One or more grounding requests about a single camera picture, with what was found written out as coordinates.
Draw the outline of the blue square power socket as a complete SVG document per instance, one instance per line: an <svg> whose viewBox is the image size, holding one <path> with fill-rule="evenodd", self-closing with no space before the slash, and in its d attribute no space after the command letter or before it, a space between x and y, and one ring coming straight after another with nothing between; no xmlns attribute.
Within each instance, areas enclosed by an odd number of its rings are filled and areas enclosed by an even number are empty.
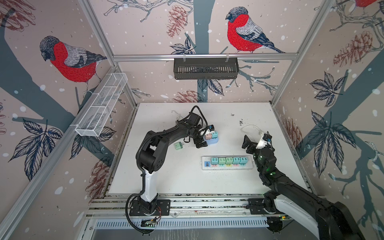
<svg viewBox="0 0 384 240"><path fill-rule="evenodd" d="M208 145L214 145L214 144L218 143L218 141L219 141L219 137L216 139L206 140Z"/></svg>

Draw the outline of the long white power strip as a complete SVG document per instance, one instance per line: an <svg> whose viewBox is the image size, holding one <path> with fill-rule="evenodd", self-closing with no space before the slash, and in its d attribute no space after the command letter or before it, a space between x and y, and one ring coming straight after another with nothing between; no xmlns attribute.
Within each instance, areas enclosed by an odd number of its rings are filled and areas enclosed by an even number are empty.
<svg viewBox="0 0 384 240"><path fill-rule="evenodd" d="M203 156L200 166L203 171L252 170L255 164L250 156Z"/></svg>

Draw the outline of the light green plug adapter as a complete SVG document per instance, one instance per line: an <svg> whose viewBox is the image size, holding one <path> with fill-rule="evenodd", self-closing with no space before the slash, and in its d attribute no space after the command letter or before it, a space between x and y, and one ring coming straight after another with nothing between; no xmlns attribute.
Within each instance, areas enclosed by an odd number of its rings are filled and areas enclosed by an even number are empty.
<svg viewBox="0 0 384 240"><path fill-rule="evenodd" d="M233 157L227 157L226 158L226 165L232 165L233 164Z"/></svg>

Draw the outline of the pink plug adapter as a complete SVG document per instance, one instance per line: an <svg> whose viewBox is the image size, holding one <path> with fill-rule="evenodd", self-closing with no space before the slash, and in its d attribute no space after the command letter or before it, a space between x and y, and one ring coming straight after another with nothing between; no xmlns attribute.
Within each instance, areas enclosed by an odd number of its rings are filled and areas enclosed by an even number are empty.
<svg viewBox="0 0 384 240"><path fill-rule="evenodd" d="M209 133L205 135L206 140L211 140L213 138L213 134Z"/></svg>

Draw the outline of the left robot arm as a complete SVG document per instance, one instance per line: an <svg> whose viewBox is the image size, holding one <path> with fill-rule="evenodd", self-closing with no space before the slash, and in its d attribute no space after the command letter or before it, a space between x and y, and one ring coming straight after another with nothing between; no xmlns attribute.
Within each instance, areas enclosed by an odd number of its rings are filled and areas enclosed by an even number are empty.
<svg viewBox="0 0 384 240"><path fill-rule="evenodd" d="M125 205L127 221L136 231L143 236L153 232L153 230L137 227L130 219L128 209L133 206L134 202L137 202L139 209L142 209L146 214L161 211L157 205L157 171L165 162L169 146L180 139L188 138L194 140L197 149L205 148L208 144L204 140L204 135L214 130L214 125L208 124L201 109L198 106L193 106L186 117L176 120L174 127L160 132L147 132L136 153L136 164L141 171L142 189L139 193L131 194Z"/></svg>

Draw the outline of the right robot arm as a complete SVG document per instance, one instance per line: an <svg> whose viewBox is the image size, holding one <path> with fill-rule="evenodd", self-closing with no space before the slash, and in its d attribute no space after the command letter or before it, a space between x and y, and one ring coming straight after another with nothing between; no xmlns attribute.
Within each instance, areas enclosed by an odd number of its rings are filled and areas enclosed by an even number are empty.
<svg viewBox="0 0 384 240"><path fill-rule="evenodd" d="M319 240L363 240L365 237L350 210L299 186L276 167L272 137L264 134L258 143L244 136L242 148L253 156L264 186L264 209L293 218Z"/></svg>

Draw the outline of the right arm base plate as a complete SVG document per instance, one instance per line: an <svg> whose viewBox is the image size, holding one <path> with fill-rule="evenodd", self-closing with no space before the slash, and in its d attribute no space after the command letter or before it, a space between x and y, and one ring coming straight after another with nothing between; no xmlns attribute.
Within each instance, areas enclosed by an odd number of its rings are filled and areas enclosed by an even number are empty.
<svg viewBox="0 0 384 240"><path fill-rule="evenodd" d="M250 210L252 215L285 215L277 210L275 203L270 199L248 199L246 209Z"/></svg>

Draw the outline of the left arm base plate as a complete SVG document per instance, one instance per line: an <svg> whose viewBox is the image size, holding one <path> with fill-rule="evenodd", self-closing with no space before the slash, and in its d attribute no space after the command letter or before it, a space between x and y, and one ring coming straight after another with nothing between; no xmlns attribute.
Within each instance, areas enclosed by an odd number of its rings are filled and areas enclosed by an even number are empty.
<svg viewBox="0 0 384 240"><path fill-rule="evenodd" d="M170 200L133 200L129 210L130 216L168 216L170 214Z"/></svg>

